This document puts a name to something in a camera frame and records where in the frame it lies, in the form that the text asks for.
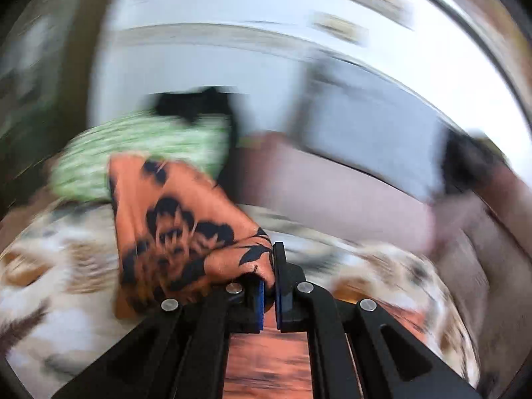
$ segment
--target couch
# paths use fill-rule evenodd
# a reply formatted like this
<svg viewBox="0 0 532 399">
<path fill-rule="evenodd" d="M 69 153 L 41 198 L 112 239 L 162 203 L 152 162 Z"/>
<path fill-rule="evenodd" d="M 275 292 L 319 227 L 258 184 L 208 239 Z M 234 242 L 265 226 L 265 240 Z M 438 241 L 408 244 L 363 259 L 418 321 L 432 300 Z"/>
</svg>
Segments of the couch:
<svg viewBox="0 0 532 399">
<path fill-rule="evenodd" d="M 436 265 L 480 361 L 478 391 L 499 397 L 532 348 L 532 192 L 505 165 L 475 193 L 421 202 L 281 133 L 241 150 L 239 203 L 350 241 L 378 240 Z"/>
</svg>

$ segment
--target blanket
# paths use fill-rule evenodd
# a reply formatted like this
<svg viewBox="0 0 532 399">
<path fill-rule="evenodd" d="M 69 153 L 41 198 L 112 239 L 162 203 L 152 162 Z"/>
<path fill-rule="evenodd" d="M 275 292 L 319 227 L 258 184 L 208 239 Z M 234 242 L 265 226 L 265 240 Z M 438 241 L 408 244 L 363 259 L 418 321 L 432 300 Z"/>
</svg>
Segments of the blanket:
<svg viewBox="0 0 532 399">
<path fill-rule="evenodd" d="M 478 360 L 432 264 L 391 245 L 352 244 L 257 207 L 242 206 L 309 281 L 355 301 L 369 296 L 391 311 L 475 386 Z M 36 399 L 50 398 L 134 328 L 114 315 L 118 250 L 110 205 L 59 204 L 39 214 L 0 255 L 0 352 Z M 26 286 L 6 283 L 5 258 L 46 263 Z M 312 397 L 305 334 L 275 329 L 234 335 L 225 397 Z"/>
</svg>

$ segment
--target orange floral cloth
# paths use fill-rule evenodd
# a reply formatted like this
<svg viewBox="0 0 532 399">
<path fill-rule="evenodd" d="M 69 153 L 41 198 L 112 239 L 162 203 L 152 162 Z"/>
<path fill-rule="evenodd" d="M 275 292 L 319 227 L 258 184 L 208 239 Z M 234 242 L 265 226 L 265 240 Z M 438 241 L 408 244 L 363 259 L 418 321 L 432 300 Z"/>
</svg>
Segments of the orange floral cloth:
<svg viewBox="0 0 532 399">
<path fill-rule="evenodd" d="M 109 162 L 120 257 L 115 314 L 166 298 L 194 302 L 245 273 L 275 281 L 266 233 L 205 174 L 185 162 L 120 154 Z"/>
</svg>

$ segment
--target pink cushion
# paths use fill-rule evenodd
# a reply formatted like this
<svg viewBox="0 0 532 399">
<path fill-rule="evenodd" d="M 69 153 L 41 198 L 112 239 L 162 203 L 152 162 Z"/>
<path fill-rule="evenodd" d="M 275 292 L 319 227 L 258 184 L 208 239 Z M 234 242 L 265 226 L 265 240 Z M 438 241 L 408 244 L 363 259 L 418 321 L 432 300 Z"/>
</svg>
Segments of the pink cushion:
<svg viewBox="0 0 532 399">
<path fill-rule="evenodd" d="M 507 166 L 494 171 L 489 184 L 477 193 L 532 257 L 532 190 Z"/>
<path fill-rule="evenodd" d="M 350 241 L 384 241 L 427 254 L 434 239 L 428 205 L 360 171 L 298 150 L 277 133 L 246 152 L 244 203 Z"/>
<path fill-rule="evenodd" d="M 435 202 L 432 206 L 436 223 L 434 249 L 439 250 L 453 242 L 462 229 L 476 221 L 485 209 L 485 204 L 472 191 L 446 195 Z"/>
</svg>

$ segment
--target white wall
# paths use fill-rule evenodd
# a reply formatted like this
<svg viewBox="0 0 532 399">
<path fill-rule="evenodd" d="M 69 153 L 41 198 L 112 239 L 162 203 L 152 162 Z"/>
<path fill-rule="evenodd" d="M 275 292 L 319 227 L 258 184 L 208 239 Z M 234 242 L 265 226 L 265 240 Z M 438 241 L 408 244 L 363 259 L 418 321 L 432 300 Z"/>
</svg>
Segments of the white wall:
<svg viewBox="0 0 532 399">
<path fill-rule="evenodd" d="M 496 68 L 432 3 L 412 4 L 407 29 L 349 0 L 114 0 L 93 73 L 90 123 L 141 107 L 146 94 L 229 85 L 247 94 L 238 105 L 245 131 L 282 130 L 304 83 L 309 44 L 317 44 L 397 79 L 464 129 L 484 131 L 532 184 L 530 134 Z M 364 46 L 311 28 L 317 11 L 361 26 Z M 241 28 L 206 33 L 204 24 Z"/>
</svg>

